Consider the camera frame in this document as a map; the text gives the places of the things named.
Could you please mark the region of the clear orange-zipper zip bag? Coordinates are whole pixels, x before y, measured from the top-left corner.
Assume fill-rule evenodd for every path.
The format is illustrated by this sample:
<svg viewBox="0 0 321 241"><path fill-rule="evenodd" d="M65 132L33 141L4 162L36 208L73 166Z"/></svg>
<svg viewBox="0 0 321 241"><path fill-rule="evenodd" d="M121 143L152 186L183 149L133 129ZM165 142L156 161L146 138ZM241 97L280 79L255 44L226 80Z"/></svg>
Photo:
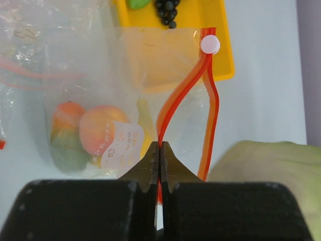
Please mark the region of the clear orange-zipper zip bag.
<svg viewBox="0 0 321 241"><path fill-rule="evenodd" d="M52 161L62 173L121 177L152 142L191 145L206 180L219 112L215 27L125 27L96 39L58 33L45 48L44 101Z"/></svg>

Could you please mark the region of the yellow toy banana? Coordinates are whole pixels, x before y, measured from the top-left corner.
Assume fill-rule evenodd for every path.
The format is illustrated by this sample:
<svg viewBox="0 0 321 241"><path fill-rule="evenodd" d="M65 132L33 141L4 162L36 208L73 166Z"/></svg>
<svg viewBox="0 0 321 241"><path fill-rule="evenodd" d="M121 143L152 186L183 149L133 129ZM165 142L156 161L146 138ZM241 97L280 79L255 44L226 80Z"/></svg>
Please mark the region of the yellow toy banana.
<svg viewBox="0 0 321 241"><path fill-rule="evenodd" d="M157 140L157 135L155 125L153 124L151 117L148 101L146 99L138 99L136 106L139 115L137 123L142 127L144 132L144 139L140 151L140 158L142 159L148 151L150 144Z"/></svg>

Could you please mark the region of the peach toy fruit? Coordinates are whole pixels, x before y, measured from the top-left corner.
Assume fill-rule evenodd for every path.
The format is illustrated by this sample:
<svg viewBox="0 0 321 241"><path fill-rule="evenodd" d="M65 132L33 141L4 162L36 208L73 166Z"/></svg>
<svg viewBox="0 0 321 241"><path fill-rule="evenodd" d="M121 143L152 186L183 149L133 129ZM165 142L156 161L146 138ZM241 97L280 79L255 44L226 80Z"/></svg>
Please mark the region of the peach toy fruit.
<svg viewBox="0 0 321 241"><path fill-rule="evenodd" d="M100 105L84 113L79 123L80 142L85 151L101 156L115 137L114 122L128 123L127 114L113 105Z"/></svg>

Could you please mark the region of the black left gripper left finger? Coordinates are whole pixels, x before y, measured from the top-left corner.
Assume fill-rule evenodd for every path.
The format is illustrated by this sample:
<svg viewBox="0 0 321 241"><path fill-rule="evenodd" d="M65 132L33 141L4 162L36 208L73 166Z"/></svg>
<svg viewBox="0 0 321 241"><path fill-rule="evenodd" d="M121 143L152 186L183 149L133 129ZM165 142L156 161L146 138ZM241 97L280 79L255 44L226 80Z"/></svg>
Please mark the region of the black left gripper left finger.
<svg viewBox="0 0 321 241"><path fill-rule="evenodd" d="M117 180L47 179L26 184L1 240L156 240L159 147Z"/></svg>

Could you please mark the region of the orange green toy mango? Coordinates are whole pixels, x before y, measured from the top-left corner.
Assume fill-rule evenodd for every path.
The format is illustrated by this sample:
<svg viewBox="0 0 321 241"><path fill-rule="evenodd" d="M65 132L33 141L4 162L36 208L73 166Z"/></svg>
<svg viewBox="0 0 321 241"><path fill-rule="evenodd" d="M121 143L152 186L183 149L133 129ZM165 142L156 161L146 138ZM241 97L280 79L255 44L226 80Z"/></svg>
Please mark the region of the orange green toy mango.
<svg viewBox="0 0 321 241"><path fill-rule="evenodd" d="M58 105L52 116L51 153L55 166L64 173L81 172L90 155L80 142L79 123L85 109L76 102Z"/></svg>

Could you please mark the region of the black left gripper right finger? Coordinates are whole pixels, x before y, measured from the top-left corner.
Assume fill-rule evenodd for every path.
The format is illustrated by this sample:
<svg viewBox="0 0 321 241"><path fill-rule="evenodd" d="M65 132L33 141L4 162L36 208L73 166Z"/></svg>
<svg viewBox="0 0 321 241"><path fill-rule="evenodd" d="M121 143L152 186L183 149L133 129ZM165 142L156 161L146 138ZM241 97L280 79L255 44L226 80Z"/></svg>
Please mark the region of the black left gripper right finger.
<svg viewBox="0 0 321 241"><path fill-rule="evenodd" d="M294 194L277 182L204 182L159 150L164 240L312 240Z"/></svg>

